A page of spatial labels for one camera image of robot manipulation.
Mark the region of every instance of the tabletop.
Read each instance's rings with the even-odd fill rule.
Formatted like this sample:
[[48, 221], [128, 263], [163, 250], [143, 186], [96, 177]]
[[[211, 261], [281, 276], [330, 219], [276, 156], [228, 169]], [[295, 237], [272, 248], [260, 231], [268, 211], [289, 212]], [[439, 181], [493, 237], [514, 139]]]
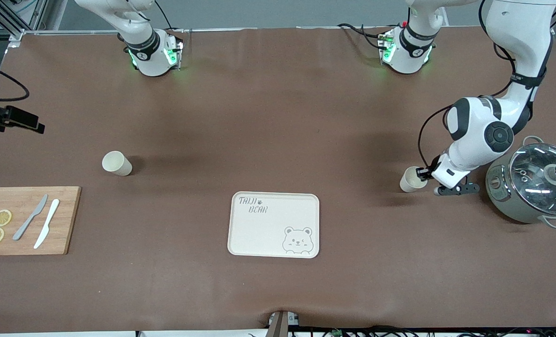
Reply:
[[[259, 328], [280, 309], [317, 326], [556, 326], [556, 230], [483, 193], [398, 187], [426, 117], [507, 83], [480, 28], [443, 28], [413, 75], [350, 30], [183, 37], [182, 70], [156, 78], [115, 36], [29, 35], [7, 53], [30, 89], [15, 106], [46, 128], [0, 133], [0, 186], [82, 193], [67, 255], [0, 256], [0, 332]], [[556, 144], [556, 47], [512, 150], [531, 134]], [[430, 122], [426, 156], [450, 143]], [[132, 175], [101, 168], [113, 150]], [[319, 255], [231, 255], [240, 190], [315, 194]]]

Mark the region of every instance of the knife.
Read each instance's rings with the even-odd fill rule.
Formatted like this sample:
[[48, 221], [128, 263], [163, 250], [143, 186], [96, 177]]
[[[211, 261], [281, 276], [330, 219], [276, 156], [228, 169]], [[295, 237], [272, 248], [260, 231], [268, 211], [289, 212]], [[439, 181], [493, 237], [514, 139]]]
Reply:
[[45, 220], [45, 224], [43, 225], [43, 229], [41, 230], [41, 234], [39, 234], [39, 238], [37, 239], [37, 242], [33, 247], [34, 249], [39, 248], [41, 243], [43, 243], [43, 241], [47, 237], [47, 234], [49, 234], [49, 222], [51, 222], [51, 218], [53, 218], [53, 214], [55, 213], [56, 209], [58, 209], [58, 205], [59, 199], [53, 199], [53, 201], [51, 202], [51, 207], [49, 207], [49, 214], [47, 214], [47, 219]]
[[41, 213], [43, 208], [45, 208], [45, 203], [46, 202], [47, 202], [47, 194], [45, 194], [43, 196], [43, 199], [41, 199], [41, 201], [37, 205], [37, 208], [34, 211], [32, 211], [32, 214], [28, 217], [28, 219], [26, 219], [26, 221], [24, 222], [22, 227], [18, 228], [18, 230], [15, 232], [14, 236], [12, 237], [12, 239], [14, 241], [18, 241], [22, 237], [22, 234], [24, 234], [24, 232], [25, 232], [26, 228], [28, 227], [28, 225], [30, 224], [30, 222], [34, 219], [35, 216], [37, 216], [37, 215], [39, 215], [39, 213]]

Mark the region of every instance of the bear drawing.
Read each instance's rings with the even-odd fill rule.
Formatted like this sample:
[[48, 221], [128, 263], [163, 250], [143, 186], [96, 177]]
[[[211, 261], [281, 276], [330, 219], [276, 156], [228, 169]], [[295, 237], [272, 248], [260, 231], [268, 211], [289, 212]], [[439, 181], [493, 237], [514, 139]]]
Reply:
[[314, 243], [312, 242], [312, 229], [309, 227], [303, 230], [295, 230], [292, 227], [287, 227], [284, 230], [286, 237], [282, 243], [282, 248], [288, 253], [294, 254], [309, 254], [314, 250]]

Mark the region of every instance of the white cup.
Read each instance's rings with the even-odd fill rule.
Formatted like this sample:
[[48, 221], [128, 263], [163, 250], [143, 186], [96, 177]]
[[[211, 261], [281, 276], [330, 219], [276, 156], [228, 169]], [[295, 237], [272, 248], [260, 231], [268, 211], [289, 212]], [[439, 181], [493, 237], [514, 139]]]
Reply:
[[132, 172], [132, 164], [120, 151], [111, 151], [101, 161], [101, 166], [107, 172], [119, 176], [127, 176]]
[[401, 187], [401, 190], [411, 193], [428, 185], [428, 181], [421, 181], [421, 179], [419, 179], [417, 172], [415, 171], [416, 169], [419, 169], [419, 167], [411, 166], [405, 170], [405, 174], [402, 176], [401, 182], [398, 184]]

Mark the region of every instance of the gray floor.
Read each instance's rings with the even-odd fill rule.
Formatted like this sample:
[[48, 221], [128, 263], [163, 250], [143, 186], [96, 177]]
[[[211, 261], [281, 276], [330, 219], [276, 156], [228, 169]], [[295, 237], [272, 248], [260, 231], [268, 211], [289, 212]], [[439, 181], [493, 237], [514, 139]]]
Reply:
[[[51, 0], [59, 3], [62, 0]], [[406, 19], [402, 0], [158, 0], [171, 25], [186, 29], [201, 28], [289, 28], [296, 26], [353, 25], [384, 26]], [[478, 25], [478, 2], [462, 7], [448, 7], [452, 26]], [[486, 3], [485, 13], [490, 6]], [[146, 12], [154, 27], [167, 24], [154, 6]], [[68, 0], [59, 30], [106, 30], [112, 27], [100, 17]], [[0, 41], [0, 62], [5, 49]]]

